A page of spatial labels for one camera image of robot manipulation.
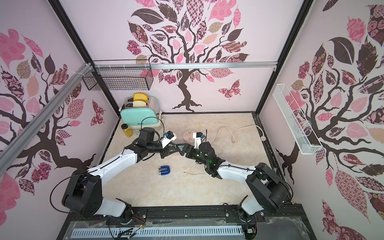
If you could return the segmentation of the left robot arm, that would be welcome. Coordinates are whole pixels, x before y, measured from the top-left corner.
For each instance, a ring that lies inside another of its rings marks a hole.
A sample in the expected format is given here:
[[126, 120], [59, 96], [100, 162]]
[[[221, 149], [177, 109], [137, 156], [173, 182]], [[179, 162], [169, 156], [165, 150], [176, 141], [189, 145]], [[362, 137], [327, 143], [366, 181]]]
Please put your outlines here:
[[83, 218], [114, 217], [123, 224], [130, 223], [134, 214], [131, 204], [104, 197], [103, 187], [125, 169], [148, 160], [154, 154], [160, 154], [162, 158], [170, 155], [175, 150], [173, 141], [177, 135], [168, 131], [159, 136], [155, 129], [143, 128], [139, 137], [115, 157], [88, 170], [73, 172], [67, 178], [62, 205]]

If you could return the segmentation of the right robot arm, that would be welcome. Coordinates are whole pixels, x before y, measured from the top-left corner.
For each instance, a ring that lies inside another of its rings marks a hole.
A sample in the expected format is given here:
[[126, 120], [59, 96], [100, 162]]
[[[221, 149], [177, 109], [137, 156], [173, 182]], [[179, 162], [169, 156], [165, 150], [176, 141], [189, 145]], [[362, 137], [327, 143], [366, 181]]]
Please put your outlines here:
[[205, 172], [213, 178], [232, 180], [249, 187], [251, 196], [246, 196], [237, 206], [237, 214], [248, 219], [258, 212], [276, 213], [284, 201], [291, 202], [291, 186], [265, 163], [255, 167], [232, 164], [219, 158], [210, 143], [198, 148], [190, 144], [176, 144], [179, 153], [204, 165]]

